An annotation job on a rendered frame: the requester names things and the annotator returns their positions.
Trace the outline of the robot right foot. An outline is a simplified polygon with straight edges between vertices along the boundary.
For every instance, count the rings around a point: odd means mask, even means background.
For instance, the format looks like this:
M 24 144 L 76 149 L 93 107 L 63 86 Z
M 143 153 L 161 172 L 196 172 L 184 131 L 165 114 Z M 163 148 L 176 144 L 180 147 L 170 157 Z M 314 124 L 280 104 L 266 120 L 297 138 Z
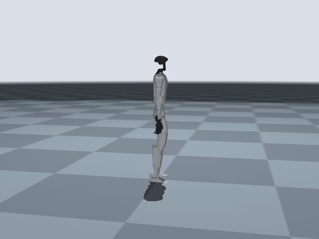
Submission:
M 153 177 L 150 178 L 150 182 L 168 183 L 168 181 L 162 180 L 161 178 L 154 179 Z

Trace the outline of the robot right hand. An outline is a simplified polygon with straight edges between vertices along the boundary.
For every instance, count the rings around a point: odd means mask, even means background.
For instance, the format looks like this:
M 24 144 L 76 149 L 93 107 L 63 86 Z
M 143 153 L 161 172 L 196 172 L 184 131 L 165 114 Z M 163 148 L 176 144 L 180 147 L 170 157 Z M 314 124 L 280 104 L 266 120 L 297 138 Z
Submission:
M 161 123 L 161 119 L 158 119 L 158 116 L 155 116 L 155 118 L 156 118 L 157 123 L 156 123 L 156 131 L 154 133 L 159 134 L 159 133 L 161 133 L 161 131 L 163 129 L 163 125 Z

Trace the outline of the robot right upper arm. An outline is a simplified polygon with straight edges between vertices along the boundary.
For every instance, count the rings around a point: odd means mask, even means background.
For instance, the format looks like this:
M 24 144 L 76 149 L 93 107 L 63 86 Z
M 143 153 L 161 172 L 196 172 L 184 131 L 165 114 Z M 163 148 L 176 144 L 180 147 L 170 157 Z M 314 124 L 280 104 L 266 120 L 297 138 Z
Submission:
M 157 99 L 158 96 L 161 96 L 160 94 L 162 92 L 163 77 L 156 76 L 155 77 L 155 84 L 156 84 L 156 99 Z M 162 96 L 162 98 L 163 98 L 163 96 Z

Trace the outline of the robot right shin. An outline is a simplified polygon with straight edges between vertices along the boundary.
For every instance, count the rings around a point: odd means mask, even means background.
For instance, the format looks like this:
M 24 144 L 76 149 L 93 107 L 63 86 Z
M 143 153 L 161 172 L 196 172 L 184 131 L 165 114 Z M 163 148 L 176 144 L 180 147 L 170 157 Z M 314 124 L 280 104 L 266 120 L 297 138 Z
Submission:
M 163 150 L 160 154 L 160 149 L 158 147 L 153 148 L 153 167 L 154 167 L 154 179 L 158 179 L 161 162 L 162 162 Z

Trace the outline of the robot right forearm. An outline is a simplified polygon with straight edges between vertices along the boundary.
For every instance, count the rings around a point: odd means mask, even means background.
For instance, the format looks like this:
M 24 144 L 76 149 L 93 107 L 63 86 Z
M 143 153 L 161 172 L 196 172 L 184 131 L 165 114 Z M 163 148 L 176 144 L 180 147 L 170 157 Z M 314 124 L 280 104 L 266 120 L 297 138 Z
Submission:
M 155 111 L 155 114 L 156 116 L 158 116 L 158 119 L 160 120 L 161 119 L 161 107 L 162 107 L 162 96 L 158 96 L 157 97 L 157 100 L 156 100 L 156 111 Z

